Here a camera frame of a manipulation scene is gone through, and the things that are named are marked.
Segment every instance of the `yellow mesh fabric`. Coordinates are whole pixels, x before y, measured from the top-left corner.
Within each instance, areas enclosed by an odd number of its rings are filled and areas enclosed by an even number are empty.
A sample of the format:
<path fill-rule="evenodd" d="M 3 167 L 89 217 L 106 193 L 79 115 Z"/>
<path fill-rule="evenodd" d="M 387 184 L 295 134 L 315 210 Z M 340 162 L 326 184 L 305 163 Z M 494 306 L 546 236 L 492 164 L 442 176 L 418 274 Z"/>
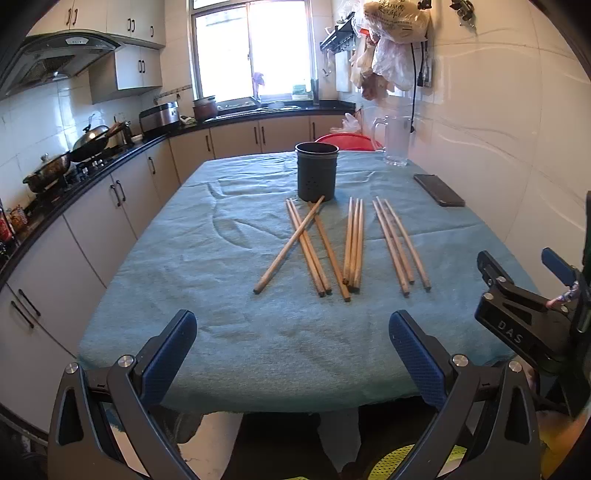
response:
<path fill-rule="evenodd" d="M 398 465 L 402 463 L 413 447 L 414 445 L 408 445 L 387 454 L 372 468 L 368 480 L 386 480 L 398 468 Z M 463 458 L 465 454 L 466 449 L 456 445 L 449 457 L 447 457 L 447 462 Z"/>

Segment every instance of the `table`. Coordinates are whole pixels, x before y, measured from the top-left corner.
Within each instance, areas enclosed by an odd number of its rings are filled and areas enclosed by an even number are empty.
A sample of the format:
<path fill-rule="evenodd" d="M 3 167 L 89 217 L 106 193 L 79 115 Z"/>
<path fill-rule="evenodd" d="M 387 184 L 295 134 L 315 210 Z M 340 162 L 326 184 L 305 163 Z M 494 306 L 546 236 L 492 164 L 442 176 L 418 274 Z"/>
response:
<path fill-rule="evenodd" d="M 209 161 L 153 220 L 119 269 L 80 343 L 87 367 L 135 354 L 178 309 L 193 311 L 197 339 L 163 404 L 188 413 L 327 411 L 417 392 L 388 338 L 388 319 L 406 309 L 450 353 L 477 364 L 510 350 L 474 319 L 486 290 L 476 255 L 488 250 L 515 283 L 534 289 L 515 258 L 468 208 L 442 208 L 413 180 L 410 164 L 381 153 L 341 152 L 335 198 L 321 217 L 343 258 L 349 196 L 365 200 L 362 289 L 345 303 L 333 285 L 320 298 L 299 246 L 260 295 L 252 288 L 293 232 L 284 200 L 297 196 L 294 153 Z M 371 206 L 389 199 L 433 283 L 417 275 L 400 292 Z M 300 214 L 307 206 L 298 201 Z M 310 236 L 334 282 L 315 226 Z"/>

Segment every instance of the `black cylindrical container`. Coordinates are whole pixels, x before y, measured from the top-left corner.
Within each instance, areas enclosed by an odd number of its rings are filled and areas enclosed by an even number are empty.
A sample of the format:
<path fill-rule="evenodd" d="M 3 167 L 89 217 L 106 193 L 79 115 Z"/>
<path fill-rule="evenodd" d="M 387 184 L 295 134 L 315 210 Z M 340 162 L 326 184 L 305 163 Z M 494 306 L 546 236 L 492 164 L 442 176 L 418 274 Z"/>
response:
<path fill-rule="evenodd" d="M 336 157 L 339 147 L 328 143 L 304 142 L 297 152 L 297 194 L 305 202 L 324 201 L 335 196 Z"/>

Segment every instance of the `wooden chopstick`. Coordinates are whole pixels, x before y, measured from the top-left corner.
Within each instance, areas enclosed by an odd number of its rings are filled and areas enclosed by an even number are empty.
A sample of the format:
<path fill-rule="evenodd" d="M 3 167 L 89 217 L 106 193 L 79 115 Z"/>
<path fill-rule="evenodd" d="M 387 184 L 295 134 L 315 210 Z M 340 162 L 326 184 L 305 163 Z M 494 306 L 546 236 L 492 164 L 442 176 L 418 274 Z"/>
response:
<path fill-rule="evenodd" d="M 359 219 L 357 223 L 357 253 L 355 255 L 355 275 L 353 276 L 354 288 L 361 286 L 361 266 L 363 263 L 363 199 L 359 201 Z"/>
<path fill-rule="evenodd" d="M 290 215 L 291 223 L 294 226 L 294 229 L 297 229 L 300 226 L 300 221 L 296 217 L 296 212 L 294 211 L 294 205 L 288 199 L 285 200 L 285 205 L 287 206 L 287 212 Z M 306 259 L 306 264 L 308 265 L 308 269 L 310 270 L 310 276 L 312 277 L 312 281 L 314 282 L 314 286 L 318 291 L 318 295 L 324 297 L 326 292 L 324 290 L 324 285 L 322 284 L 322 280 L 320 279 L 320 275 L 318 274 L 318 269 L 314 264 L 314 260 L 312 259 L 312 254 L 310 252 L 310 244 L 308 243 L 307 239 L 304 237 L 306 231 L 304 230 L 300 236 L 300 246 L 301 251 L 304 254 L 304 258 Z"/>
<path fill-rule="evenodd" d="M 351 261 L 351 241 L 353 237 L 353 197 L 349 197 L 349 216 L 347 217 L 347 235 L 345 237 L 345 262 L 343 263 L 343 283 L 349 283 L 349 263 Z"/>
<path fill-rule="evenodd" d="M 351 233 L 351 255 L 349 257 L 349 286 L 353 286 L 353 277 L 355 276 L 355 265 L 357 264 L 357 241 L 359 239 L 359 199 L 355 200 L 355 209 L 353 210 L 353 225 Z"/>
<path fill-rule="evenodd" d="M 408 297 L 410 291 L 408 289 L 408 283 L 406 277 L 404 276 L 404 270 L 402 269 L 402 265 L 400 265 L 400 260 L 398 259 L 398 254 L 396 253 L 396 249 L 394 248 L 394 244 L 392 243 L 392 239 L 388 233 L 388 227 L 386 226 L 386 221 L 384 220 L 384 214 L 380 209 L 380 206 L 376 201 L 372 200 L 374 204 L 375 213 L 378 215 L 379 224 L 382 226 L 382 231 L 384 232 L 384 237 L 386 239 L 386 244 L 388 245 L 388 251 L 390 252 L 390 256 L 392 257 L 392 262 L 394 263 L 394 270 L 396 271 L 396 275 L 398 276 L 398 282 L 400 283 L 400 289 L 402 290 L 402 294 L 405 297 Z"/>
<path fill-rule="evenodd" d="M 392 208 L 392 205 L 390 205 L 390 202 L 385 200 L 385 203 L 386 203 L 386 206 L 388 207 L 388 210 L 390 210 L 390 214 L 392 215 L 392 217 L 394 217 L 394 221 L 396 221 L 396 224 L 398 225 L 398 229 L 400 230 L 400 233 L 402 234 L 404 241 L 407 243 L 408 250 L 410 251 L 410 254 L 417 266 L 418 274 L 421 276 L 421 281 L 423 282 L 423 286 L 425 287 L 425 290 L 427 290 L 427 291 L 431 290 L 431 281 L 429 280 L 429 277 L 427 276 L 427 272 L 425 272 L 425 268 L 423 267 L 423 263 L 421 262 L 421 259 L 418 256 L 417 250 L 414 248 L 413 242 L 411 241 L 410 237 L 408 236 L 408 233 L 407 233 L 406 229 L 404 228 L 404 225 L 402 225 L 400 218 L 398 217 L 398 215 L 396 215 L 396 212 L 394 212 L 394 209 Z"/>
<path fill-rule="evenodd" d="M 296 204 L 291 199 L 289 200 L 289 203 L 291 203 L 291 210 L 294 212 L 295 219 L 297 220 L 297 226 L 299 226 L 301 223 L 301 217 L 297 211 Z M 318 275 L 320 276 L 320 281 L 322 282 L 322 286 L 324 287 L 324 290 L 326 291 L 327 294 L 331 294 L 332 288 L 330 286 L 329 279 L 326 277 L 326 274 L 324 273 L 324 268 L 322 268 L 320 260 L 318 259 L 318 255 L 316 255 L 316 250 L 314 250 L 314 246 L 312 246 L 312 241 L 310 240 L 310 235 L 308 235 L 308 232 L 306 230 L 304 230 L 301 233 L 300 242 L 301 241 L 303 241 L 304 243 L 307 244 L 308 250 L 310 251 L 310 256 L 312 258 L 312 261 L 314 262 L 314 266 L 316 267 L 316 271 L 318 272 Z"/>
<path fill-rule="evenodd" d="M 390 220 L 390 217 L 386 213 L 386 208 L 384 207 L 382 200 L 379 197 L 376 197 L 375 199 L 377 200 L 378 205 L 382 209 L 382 213 L 384 214 L 384 219 L 386 220 L 386 224 L 388 225 L 388 228 L 390 230 L 390 234 L 392 235 L 392 240 L 394 240 L 394 246 L 396 247 L 396 250 L 398 250 L 398 255 L 400 256 L 400 260 L 402 261 L 402 266 L 404 267 L 404 271 L 406 272 L 408 283 L 410 283 L 412 285 L 414 283 L 413 269 L 410 268 L 410 263 L 408 262 L 408 257 L 406 256 L 406 253 L 404 252 L 404 249 L 402 248 L 402 244 L 400 243 L 400 239 L 398 238 L 398 234 L 396 233 L 396 229 L 394 228 L 394 224 L 392 223 L 392 220 Z"/>
<path fill-rule="evenodd" d="M 265 273 L 263 273 L 262 277 L 260 278 L 258 283 L 253 288 L 254 293 L 259 294 L 267 286 L 275 269 L 277 269 L 277 267 L 279 266 L 281 261 L 287 255 L 287 252 L 289 251 L 291 246 L 296 242 L 296 240 L 298 240 L 301 233 L 305 230 L 306 226 L 308 226 L 308 223 L 310 223 L 310 220 L 312 220 L 312 217 L 318 211 L 318 208 L 320 208 L 322 201 L 324 201 L 324 195 L 318 199 L 318 202 L 316 202 L 316 204 L 314 205 L 312 210 L 309 211 L 308 215 L 306 215 L 306 218 L 304 218 L 302 223 L 300 223 L 300 226 L 295 230 L 294 234 L 287 241 L 287 243 L 283 246 L 281 251 L 277 254 L 277 256 L 275 257 L 275 260 L 273 260 L 273 262 L 271 263 L 269 268 L 267 268 L 267 271 Z"/>
<path fill-rule="evenodd" d="M 312 202 L 308 202 L 308 207 L 312 208 Z M 316 221 L 316 226 L 318 227 L 318 232 L 320 233 L 320 238 L 322 239 L 322 243 L 324 243 L 324 248 L 326 248 L 326 252 L 329 255 L 330 264 L 333 267 L 333 271 L 335 272 L 336 281 L 339 284 L 340 293 L 343 296 L 345 301 L 351 301 L 351 295 L 349 294 L 349 290 L 343 283 L 343 275 L 341 275 L 339 262 L 336 259 L 335 252 L 332 250 L 330 246 L 330 241 L 328 235 L 326 235 L 326 230 L 324 230 L 324 224 L 322 220 L 320 220 L 320 215 L 316 215 L 314 217 Z"/>

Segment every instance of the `black countertop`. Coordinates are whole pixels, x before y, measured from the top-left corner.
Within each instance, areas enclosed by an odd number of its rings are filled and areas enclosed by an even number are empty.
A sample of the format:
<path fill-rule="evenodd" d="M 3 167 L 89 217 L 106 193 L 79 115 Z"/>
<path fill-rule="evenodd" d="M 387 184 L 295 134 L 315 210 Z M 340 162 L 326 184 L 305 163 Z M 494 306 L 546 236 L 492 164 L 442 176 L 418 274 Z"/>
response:
<path fill-rule="evenodd" d="M 220 117 L 212 118 L 205 122 L 196 125 L 184 126 L 174 132 L 166 135 L 160 135 L 147 141 L 136 143 L 133 147 L 129 147 L 126 151 L 120 153 L 114 160 L 112 160 L 105 168 L 96 173 L 86 181 L 74 185 L 65 195 L 63 195 L 53 206 L 52 210 L 44 212 L 43 214 L 29 218 L 27 228 L 20 232 L 17 237 L 20 239 L 20 244 L 12 253 L 10 259 L 0 268 L 0 290 L 12 272 L 17 267 L 18 263 L 34 245 L 34 243 L 41 237 L 41 235 L 51 226 L 51 224 L 62 215 L 73 203 L 82 197 L 88 190 L 103 180 L 111 172 L 125 164 L 137 154 L 147 150 L 150 147 L 160 143 L 168 137 L 175 137 L 185 133 L 193 132 L 210 127 L 218 127 L 221 125 L 235 124 L 239 122 L 246 122 L 250 120 L 259 120 L 262 118 L 276 118 L 285 116 L 300 116 L 300 115 L 337 115 L 344 113 L 355 112 L 355 104 L 350 102 L 341 102 L 340 100 L 321 100 L 320 105 L 313 106 L 311 101 L 304 102 L 285 102 L 286 105 L 298 105 L 301 108 L 295 110 L 284 111 L 255 111 L 249 112 L 246 115 L 222 115 Z"/>

